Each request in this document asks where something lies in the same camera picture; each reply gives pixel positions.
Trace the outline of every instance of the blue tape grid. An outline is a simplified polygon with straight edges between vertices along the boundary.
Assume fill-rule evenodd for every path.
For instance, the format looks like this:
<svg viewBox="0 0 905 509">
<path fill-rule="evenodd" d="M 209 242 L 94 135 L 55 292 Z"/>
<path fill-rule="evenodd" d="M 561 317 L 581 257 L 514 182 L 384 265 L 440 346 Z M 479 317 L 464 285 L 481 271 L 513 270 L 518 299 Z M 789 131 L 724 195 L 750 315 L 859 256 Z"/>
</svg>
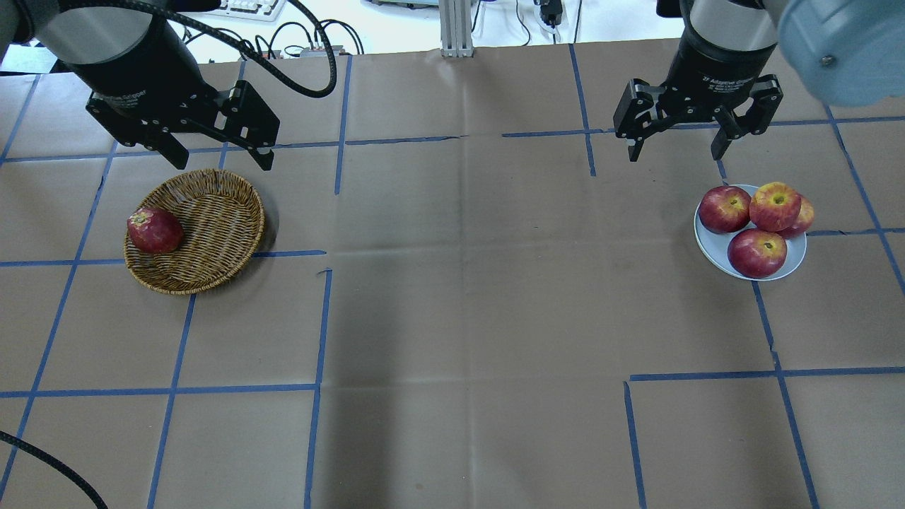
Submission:
<svg viewBox="0 0 905 509">
<path fill-rule="evenodd" d="M 504 138 L 533 138 L 533 137 L 548 137 L 548 136 L 574 136 L 574 135 L 584 135 L 586 141 L 586 151 L 588 157 L 588 166 L 590 170 L 590 175 L 593 177 L 596 175 L 595 169 L 595 161 L 594 161 L 594 151 L 591 144 L 591 136 L 598 134 L 612 134 L 614 129 L 592 129 L 589 127 L 588 117 L 587 117 L 587 109 L 586 109 L 586 101 L 584 95 L 584 89 L 581 82 L 581 75 L 578 67 L 577 57 L 575 53 L 574 46 L 572 44 L 568 45 L 569 48 L 569 56 L 572 62 L 573 72 L 576 80 L 576 91 L 578 95 L 579 105 L 581 108 L 582 114 L 582 124 L 583 128 L 581 130 L 554 130 L 554 131 L 530 131 L 530 132 L 511 132 L 511 133 L 503 133 L 502 137 Z M 245 67 L 245 62 L 242 63 L 242 67 L 240 68 L 240 79 L 243 75 Z M 337 159 L 337 173 L 336 173 L 336 182 L 335 182 L 335 194 L 338 194 L 341 189 L 341 174 L 342 174 L 342 165 L 343 165 L 343 155 L 344 148 L 347 145 L 357 146 L 357 145 L 371 145 L 371 144 L 389 144 L 389 143 L 412 143 L 412 142 L 437 142 L 444 141 L 448 139 L 460 139 L 462 136 L 439 136 L 439 137 L 413 137 L 413 138 L 400 138 L 400 139 L 362 139 L 362 140 L 346 140 L 346 127 L 348 124 L 348 96 L 350 89 L 350 79 L 351 79 L 351 70 L 352 70 L 352 58 L 349 57 L 347 61 L 347 69 L 346 69 L 346 78 L 345 78 L 345 88 L 343 91 L 343 106 L 342 106 L 342 117 L 340 121 L 340 133 L 338 141 L 322 141 L 322 142 L 304 142 L 304 143 L 291 143 L 291 144 L 281 144 L 277 145 L 275 149 L 305 149 L 305 148 L 316 148 L 316 147 L 338 147 L 338 159 Z M 82 260 L 81 259 L 81 251 L 84 247 L 84 243 L 87 239 L 87 234 L 91 228 L 91 221 L 93 220 L 94 213 L 97 208 L 98 200 L 100 199 L 100 193 L 103 189 L 103 183 L 106 180 L 106 176 L 110 170 L 111 161 L 114 158 L 129 158 L 129 157 L 148 157 L 148 156 L 156 156 L 155 152 L 126 152 L 126 153 L 116 153 L 115 148 L 116 144 L 113 145 L 113 148 L 107 154 L 85 154 L 85 155 L 74 155 L 74 156 L 49 156 L 49 157 L 30 157 L 30 158 L 8 158 L 8 154 L 10 148 L 13 145 L 14 137 L 17 131 L 19 130 L 25 113 L 27 112 L 28 106 L 32 100 L 34 95 L 34 91 L 37 87 L 37 84 L 40 80 L 40 76 L 35 76 L 31 88 L 28 91 L 28 94 L 25 98 L 24 105 L 20 110 L 20 113 L 16 119 L 13 130 L 11 132 L 9 140 L 6 142 L 3 152 L 0 153 L 0 166 L 2 166 L 5 162 L 24 162 L 24 161 L 43 161 L 43 160 L 65 160 L 65 159 L 82 159 L 82 158 L 106 158 L 107 165 L 104 169 L 104 177 L 101 180 L 100 186 L 98 188 L 98 192 L 95 196 L 95 201 L 92 206 L 88 222 L 85 226 L 85 230 L 82 235 L 82 239 L 80 241 L 79 248 L 76 252 L 76 256 L 72 260 L 38 260 L 38 261 L 20 261 L 20 262 L 0 262 L 0 268 L 4 267 L 23 267 L 23 266 L 52 266 L 52 265 L 62 265 L 69 266 L 71 268 L 69 277 L 67 278 L 67 283 L 63 289 L 63 295 L 60 299 L 60 304 L 57 309 L 56 316 L 54 317 L 54 323 L 52 326 L 52 330 L 50 336 L 48 338 L 47 344 L 44 349 L 44 353 L 42 356 L 41 364 L 39 365 L 38 373 L 35 376 L 35 380 L 31 390 L 28 391 L 6 391 L 0 392 L 1 398 L 23 398 L 27 399 L 25 411 L 23 413 L 22 420 L 20 422 L 19 429 L 17 431 L 17 436 L 21 437 L 24 433 L 25 425 L 27 423 L 28 417 L 31 412 L 31 407 L 35 399 L 37 398 L 62 398 L 62 397 L 79 397 L 79 396 L 139 396 L 139 395 L 168 395 L 167 400 L 167 414 L 165 416 L 165 428 L 161 432 L 161 439 L 158 448 L 157 454 L 157 462 L 155 466 L 155 475 L 152 483 L 151 493 L 148 498 L 148 508 L 153 507 L 154 497 L 156 496 L 157 490 L 157 482 L 159 479 L 159 468 L 162 463 L 163 454 L 166 446 L 167 440 L 167 430 L 168 423 L 172 412 L 173 401 L 175 399 L 176 394 L 209 394 L 209 393 L 236 393 L 236 392 L 271 392 L 271 391 L 294 391 L 294 390 L 310 390 L 314 392 L 315 401 L 312 407 L 312 415 L 311 415 L 311 429 L 310 429 L 310 441 L 309 441 L 309 456 L 308 456 L 308 468 L 306 472 L 306 480 L 305 480 L 305 507 L 310 507 L 310 490 L 312 486 L 313 479 L 313 466 L 314 466 L 314 451 L 316 445 L 317 438 L 317 428 L 318 428 L 318 420 L 319 420 L 319 399 L 320 399 L 320 382 L 322 381 L 323 375 L 323 359 L 324 352 L 326 348 L 326 334 L 327 334 L 327 314 L 329 312 L 329 293 L 330 286 L 332 281 L 332 271 L 329 269 L 327 272 L 327 281 L 325 283 L 325 295 L 324 295 L 324 304 L 322 310 L 322 318 L 321 318 L 321 336 L 320 336 L 320 350 L 319 350 L 319 358 L 318 358 L 318 374 L 316 383 L 314 384 L 285 384 L 285 385 L 265 385 L 265 386 L 224 386 L 224 387 L 178 387 L 178 376 L 179 371 L 181 369 L 182 356 L 185 351 L 186 340 L 188 329 L 191 324 L 191 317 L 194 310 L 195 305 L 195 297 L 192 296 L 189 300 L 188 310 L 186 311 L 186 322 L 183 330 L 183 337 L 180 341 L 179 354 L 176 361 L 176 367 L 174 368 L 174 376 L 173 382 L 169 388 L 143 388 L 143 389 L 76 389 L 76 390 L 39 390 L 38 387 L 40 385 L 40 379 L 43 375 L 43 369 L 46 365 L 47 358 L 50 354 L 50 349 L 52 347 L 53 338 L 55 337 L 57 327 L 59 325 L 60 318 L 62 316 L 62 311 L 66 304 L 66 299 L 69 294 L 69 290 L 71 289 L 71 283 L 75 275 L 75 271 L 78 266 L 85 264 L 122 264 L 123 261 L 121 259 L 99 259 L 99 260 Z M 832 111 L 826 107 L 826 120 L 781 120 L 774 121 L 771 124 L 771 127 L 782 127 L 782 126 L 801 126 L 801 125 L 829 125 L 832 127 L 834 134 L 839 143 L 840 149 L 843 151 L 843 154 L 846 157 L 846 161 L 848 162 L 849 169 L 852 173 L 853 180 L 858 187 L 862 200 L 864 201 L 865 206 L 868 209 L 868 212 L 871 216 L 872 222 L 874 223 L 874 228 L 860 230 L 860 231 L 850 231 L 845 232 L 841 230 L 818 230 L 808 232 L 809 236 L 835 236 L 835 235 L 877 235 L 881 239 L 881 243 L 883 245 L 883 249 L 887 254 L 887 257 L 890 260 L 890 264 L 892 267 L 892 271 L 894 272 L 897 281 L 899 282 L 900 288 L 905 294 L 905 281 L 903 281 L 901 270 L 898 266 L 897 260 L 893 255 L 889 242 L 886 238 L 886 235 L 890 234 L 903 234 L 905 233 L 905 228 L 884 228 L 881 226 L 879 218 L 876 216 L 874 212 L 873 206 L 870 202 L 870 199 L 867 196 L 867 193 L 862 185 L 861 179 L 858 175 L 858 172 L 854 166 L 852 158 L 848 153 L 847 148 L 845 147 L 841 132 L 839 131 L 839 124 L 845 123 L 860 123 L 860 122 L 886 122 L 886 121 L 903 121 L 905 120 L 905 116 L 890 116 L 890 117 L 871 117 L 871 118 L 855 118 L 855 119 L 836 119 L 833 116 Z M 677 129 L 685 129 L 685 130 L 711 130 L 716 129 L 718 126 L 715 124 L 695 124 L 695 125 L 682 125 L 677 126 Z M 212 148 L 212 149 L 190 149 L 190 153 L 210 153 L 210 152 L 219 152 L 220 153 L 220 161 L 219 168 L 224 167 L 225 157 L 228 152 L 242 150 L 239 147 L 229 146 L 227 143 L 224 143 L 220 148 Z M 727 181 L 726 169 L 722 163 L 722 161 L 717 162 L 717 166 L 719 169 L 719 174 L 723 182 Z M 283 252 L 265 252 L 265 253 L 256 253 L 255 257 L 281 257 L 281 256 L 304 256 L 304 255 L 323 255 L 325 254 L 323 251 L 283 251 Z M 872 374 L 905 374 L 905 367 L 902 366 L 889 366 L 889 367 L 878 367 L 878 368 L 840 368 L 840 369 L 816 369 L 816 370 L 783 370 L 778 355 L 773 351 L 772 344 L 772 332 L 769 329 L 769 321 L 767 318 L 766 307 L 763 304 L 763 299 L 761 297 L 759 287 L 757 283 L 752 284 L 758 309 L 761 312 L 762 322 L 765 327 L 765 334 L 767 336 L 767 342 L 771 349 L 771 354 L 774 359 L 775 369 L 772 371 L 731 371 L 731 372 L 697 372 L 697 373 L 667 373 L 667 374 L 638 374 L 630 377 L 630 382 L 643 382 L 643 381 L 664 381 L 664 380 L 689 380 L 689 379 L 753 379 L 753 378 L 770 378 L 776 377 L 780 386 L 780 391 L 783 396 L 784 405 L 786 407 L 786 414 L 789 420 L 789 425 L 792 430 L 793 439 L 795 441 L 796 452 L 798 453 L 799 462 L 802 467 L 803 477 L 805 478 L 805 485 L 808 490 L 808 495 L 811 500 L 811 505 L 814 508 L 818 508 L 819 504 L 816 499 L 815 489 L 813 485 L 813 481 L 810 477 L 810 472 L 807 467 L 805 451 L 801 444 L 800 436 L 798 435 L 797 424 L 795 422 L 795 413 L 791 406 L 791 400 L 788 396 L 788 391 L 786 388 L 785 378 L 788 377 L 812 377 L 812 376 L 851 376 L 851 375 L 872 375 Z M 639 496 L 639 505 L 642 508 L 646 508 L 646 499 L 644 497 L 643 490 L 643 476 L 641 469 L 641 458 L 638 449 L 637 443 L 637 433 L 634 425 L 634 410 L 632 408 L 631 401 L 631 390 L 629 388 L 629 383 L 625 382 L 624 384 L 624 394 L 625 394 L 625 406 L 626 406 L 626 416 L 627 416 L 627 424 L 629 427 L 629 439 L 632 446 L 633 452 L 633 460 L 634 460 L 634 468 L 635 468 L 635 479 L 637 483 L 638 496 Z M 10 454 L 9 459 L 6 463 L 6 468 L 4 471 L 4 475 L 2 480 L 0 480 L 0 500 L 3 498 L 3 493 L 6 487 L 6 484 L 9 479 L 9 475 L 12 469 L 12 465 L 15 458 L 14 449 Z"/>
</svg>

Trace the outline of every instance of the basket rim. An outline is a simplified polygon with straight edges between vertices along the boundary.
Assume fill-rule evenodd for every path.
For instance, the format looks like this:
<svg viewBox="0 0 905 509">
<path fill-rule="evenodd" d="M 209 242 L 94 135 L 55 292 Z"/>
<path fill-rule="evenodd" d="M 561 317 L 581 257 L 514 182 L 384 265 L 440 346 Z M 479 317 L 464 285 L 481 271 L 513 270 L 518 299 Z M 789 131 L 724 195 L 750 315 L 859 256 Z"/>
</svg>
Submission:
<svg viewBox="0 0 905 509">
<path fill-rule="evenodd" d="M 126 228 L 126 234 L 125 234 L 125 238 L 123 240 L 123 247 L 122 247 L 123 259 L 125 260 L 126 268 L 129 270 L 129 273 L 132 274 L 132 277 L 135 278 L 135 280 L 138 281 L 145 288 L 148 288 L 149 290 L 153 290 L 155 292 L 163 293 L 166 295 L 191 295 L 194 293 L 205 292 L 207 290 L 215 288 L 216 286 L 219 286 L 219 285 L 229 281 L 233 276 L 238 274 L 239 271 L 241 271 L 248 264 L 248 262 L 252 259 L 252 256 L 254 255 L 255 251 L 257 250 L 258 245 L 261 243 L 261 238 L 263 237 L 263 234 L 264 234 L 264 219 L 265 219 L 264 205 L 261 200 L 261 195 L 258 193 L 258 190 L 254 187 L 254 185 L 247 178 L 245 178 L 237 173 L 234 173 L 232 171 L 225 170 L 225 169 L 219 169 L 219 168 L 200 168 L 200 169 L 193 169 L 193 170 L 186 171 L 184 173 L 180 173 L 179 175 L 168 178 L 167 180 L 162 182 L 160 185 L 158 185 L 157 187 L 152 189 L 147 195 L 145 195 L 144 198 L 142 198 L 141 202 L 138 203 L 137 209 L 142 208 L 144 206 L 149 206 L 149 203 L 148 203 L 149 199 L 152 196 L 154 196 L 156 193 L 164 191 L 165 188 L 168 187 L 174 181 L 177 182 L 179 180 L 184 180 L 186 178 L 189 178 L 189 176 L 193 176 L 193 175 L 200 174 L 202 176 L 209 176 L 209 175 L 215 175 L 218 173 L 229 175 L 231 178 L 236 178 L 242 186 L 247 186 L 248 189 L 251 191 L 251 195 L 252 195 L 251 203 L 258 210 L 258 222 L 257 222 L 258 224 L 256 225 L 257 232 L 254 235 L 254 239 L 252 240 L 252 242 L 250 244 L 251 247 L 248 249 L 248 251 L 246 253 L 244 253 L 242 255 L 242 258 L 240 259 L 240 261 L 237 262 L 231 270 L 227 271 L 225 274 L 218 277 L 217 279 L 215 279 L 209 283 L 205 283 L 200 286 L 194 287 L 194 288 L 189 288 L 187 290 L 168 290 L 167 288 L 148 283 L 147 281 L 145 281 L 144 279 L 139 277 L 138 274 L 136 274 L 133 264 L 131 264 L 129 262 L 129 246 L 132 244 L 132 241 L 129 238 L 129 229 Z"/>
</svg>

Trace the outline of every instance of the white keyboard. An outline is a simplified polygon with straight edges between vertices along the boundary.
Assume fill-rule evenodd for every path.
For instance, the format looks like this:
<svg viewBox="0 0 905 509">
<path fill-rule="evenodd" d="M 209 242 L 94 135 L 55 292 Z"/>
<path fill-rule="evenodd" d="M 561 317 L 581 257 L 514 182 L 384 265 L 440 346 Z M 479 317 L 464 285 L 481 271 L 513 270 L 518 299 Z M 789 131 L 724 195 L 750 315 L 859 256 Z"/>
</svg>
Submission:
<svg viewBox="0 0 905 509">
<path fill-rule="evenodd" d="M 205 14 L 233 18 L 274 21 L 286 0 L 220 0 L 220 7 Z"/>
</svg>

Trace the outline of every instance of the brown woven basket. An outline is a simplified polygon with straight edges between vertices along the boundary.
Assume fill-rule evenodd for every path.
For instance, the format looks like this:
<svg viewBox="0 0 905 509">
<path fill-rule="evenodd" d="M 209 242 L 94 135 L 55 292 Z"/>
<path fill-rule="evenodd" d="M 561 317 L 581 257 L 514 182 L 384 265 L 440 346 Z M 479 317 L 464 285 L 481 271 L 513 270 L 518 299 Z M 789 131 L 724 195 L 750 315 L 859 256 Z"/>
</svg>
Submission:
<svg viewBox="0 0 905 509">
<path fill-rule="evenodd" d="M 264 231 L 264 208 L 252 184 L 218 169 L 188 171 L 164 182 L 139 207 L 163 208 L 186 232 L 170 253 L 139 251 L 129 239 L 126 267 L 156 292 L 186 295 L 210 290 L 235 276 L 252 258 Z"/>
</svg>

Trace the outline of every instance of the apple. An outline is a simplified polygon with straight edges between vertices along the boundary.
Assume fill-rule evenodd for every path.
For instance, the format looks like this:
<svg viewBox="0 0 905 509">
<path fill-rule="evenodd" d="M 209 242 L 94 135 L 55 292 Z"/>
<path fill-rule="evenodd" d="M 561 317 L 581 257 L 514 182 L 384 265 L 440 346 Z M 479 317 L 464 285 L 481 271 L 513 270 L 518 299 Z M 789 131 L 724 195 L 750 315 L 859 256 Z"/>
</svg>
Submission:
<svg viewBox="0 0 905 509">
<path fill-rule="evenodd" d="M 748 224 L 751 196 L 736 186 L 719 186 L 707 191 L 698 205 L 698 218 L 715 234 L 737 232 Z"/>
<path fill-rule="evenodd" d="M 790 227 L 801 212 L 801 195 L 788 184 L 770 182 L 757 188 L 748 213 L 761 230 L 778 232 Z"/>
<path fill-rule="evenodd" d="M 798 213 L 798 217 L 795 218 L 795 222 L 785 230 L 779 230 L 777 233 L 780 234 L 786 240 L 790 238 L 795 238 L 804 232 L 807 231 L 808 228 L 814 223 L 814 205 L 811 203 L 811 200 L 801 196 L 801 212 Z"/>
<path fill-rule="evenodd" d="M 786 240 L 775 232 L 749 228 L 729 241 L 729 263 L 740 274 L 760 279 L 775 274 L 786 262 Z"/>
<path fill-rule="evenodd" d="M 179 247 L 185 234 L 179 219 L 162 208 L 142 207 L 129 216 L 127 225 L 132 244 L 154 255 Z"/>
</svg>

